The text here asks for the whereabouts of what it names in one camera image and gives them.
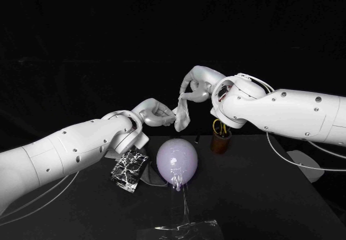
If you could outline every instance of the foil packet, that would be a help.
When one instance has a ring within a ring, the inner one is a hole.
[[[110,180],[127,190],[136,192],[136,187],[149,164],[149,156],[137,151],[127,151],[110,173]]]

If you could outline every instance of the table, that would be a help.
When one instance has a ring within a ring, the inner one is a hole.
[[[216,220],[227,240],[346,239],[345,225],[299,167],[277,156],[266,135],[234,135],[224,155],[211,151],[212,136],[201,136],[198,144],[195,136],[182,138],[193,144],[199,161],[188,183],[192,222]],[[147,154],[155,168],[159,148],[169,139],[150,137]],[[167,226],[172,186],[155,187],[140,181],[136,192],[127,192],[108,180],[114,165],[113,159],[103,158],[81,171],[75,183],[41,211],[0,226],[0,239],[136,240],[137,230]],[[58,191],[15,216],[41,207]],[[22,203],[38,194],[25,196]]]

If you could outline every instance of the inflated balloon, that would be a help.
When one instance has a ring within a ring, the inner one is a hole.
[[[198,169],[198,153],[193,145],[180,138],[167,140],[160,146],[156,156],[162,177],[178,191],[192,179]]]

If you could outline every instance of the black tabletop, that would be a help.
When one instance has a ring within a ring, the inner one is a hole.
[[[211,151],[212,136],[201,136],[198,144],[195,136],[182,138],[198,152],[198,169],[185,192],[192,222],[216,220],[227,240],[346,239],[346,227],[299,167],[277,156],[266,135],[232,136],[222,155]],[[150,137],[146,148],[155,168],[159,148],[169,139]],[[136,240],[137,230],[172,224],[172,207],[180,198],[172,186],[156,187],[140,181],[134,193],[127,192],[108,179],[114,165],[114,160],[103,158],[81,171],[74,184],[41,211],[0,226],[0,239]],[[52,184],[10,207],[20,206]],[[67,184],[13,218],[45,204]]]

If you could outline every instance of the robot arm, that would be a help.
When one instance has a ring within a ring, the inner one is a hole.
[[[346,97],[290,89],[267,94],[242,73],[211,88],[211,114],[232,128],[250,121],[273,134],[345,146]]]
[[[133,111],[111,112],[0,153],[0,215],[20,196],[97,163],[108,150],[123,154],[133,145],[140,149],[149,141],[143,122],[169,126],[175,120],[170,109],[150,98]]]

